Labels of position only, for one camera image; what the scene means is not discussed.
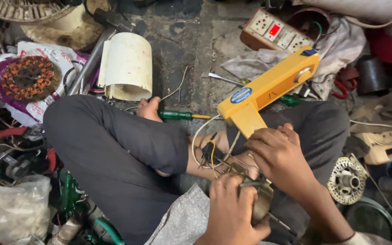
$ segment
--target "white plastic bag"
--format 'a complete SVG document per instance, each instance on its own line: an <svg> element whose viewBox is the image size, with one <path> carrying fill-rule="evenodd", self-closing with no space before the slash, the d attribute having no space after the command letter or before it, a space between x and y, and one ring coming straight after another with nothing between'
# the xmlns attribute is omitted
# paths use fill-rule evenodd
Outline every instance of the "white plastic bag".
<svg viewBox="0 0 392 245"><path fill-rule="evenodd" d="M51 183L43 175L27 176L14 187L0 186L0 243L34 236L44 239L49 222Z"/></svg>

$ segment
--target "power socket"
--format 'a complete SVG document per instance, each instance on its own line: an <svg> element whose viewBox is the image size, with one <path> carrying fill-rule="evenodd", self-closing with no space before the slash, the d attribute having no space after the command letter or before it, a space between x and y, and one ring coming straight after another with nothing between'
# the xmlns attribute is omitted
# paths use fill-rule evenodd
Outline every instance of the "power socket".
<svg viewBox="0 0 392 245"><path fill-rule="evenodd" d="M297 50L299 50L301 47L309 45L309 46L313 46L313 42L309 41L308 39L305 39L305 37L303 36L296 36L292 42L290 43L290 46L288 46L288 50L290 50L291 52L296 52Z"/></svg>
<svg viewBox="0 0 392 245"><path fill-rule="evenodd" d="M264 33L267 31L272 22L273 19L270 19L267 14L260 14L253 19L253 22L249 27L259 35L264 36Z"/></svg>

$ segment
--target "switch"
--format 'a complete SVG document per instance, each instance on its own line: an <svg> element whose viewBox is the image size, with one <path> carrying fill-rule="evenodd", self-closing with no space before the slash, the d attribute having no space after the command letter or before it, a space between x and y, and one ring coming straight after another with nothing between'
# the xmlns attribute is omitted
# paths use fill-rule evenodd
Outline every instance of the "switch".
<svg viewBox="0 0 392 245"><path fill-rule="evenodd" d="M269 31L266 32L264 38L268 39L270 42L275 41L276 37L282 32L284 24L279 21L273 21L272 25L269 27Z"/></svg>
<svg viewBox="0 0 392 245"><path fill-rule="evenodd" d="M278 47L280 47L282 49L286 49L288 47L288 45L290 45L291 40L293 40L293 38L295 36L296 36L296 34L294 34L292 31L285 32L283 37L277 43Z"/></svg>

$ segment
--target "bare foot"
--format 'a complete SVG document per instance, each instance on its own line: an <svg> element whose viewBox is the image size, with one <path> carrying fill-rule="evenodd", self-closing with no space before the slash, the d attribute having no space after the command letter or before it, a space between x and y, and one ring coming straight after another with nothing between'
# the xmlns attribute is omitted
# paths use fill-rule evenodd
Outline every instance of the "bare foot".
<svg viewBox="0 0 392 245"><path fill-rule="evenodd" d="M139 117L162 123L163 121L158 116L157 112L160 101L160 97L151 98L151 101L149 102L145 98L142 98L137 108L137 115Z"/></svg>

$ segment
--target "blue sticker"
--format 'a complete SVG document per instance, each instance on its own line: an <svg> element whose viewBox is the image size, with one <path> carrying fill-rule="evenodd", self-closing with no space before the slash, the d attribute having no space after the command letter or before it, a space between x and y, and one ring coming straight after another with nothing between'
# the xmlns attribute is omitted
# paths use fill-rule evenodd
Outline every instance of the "blue sticker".
<svg viewBox="0 0 392 245"><path fill-rule="evenodd" d="M242 88L231 96L231 103L240 103L252 94L251 88Z"/></svg>

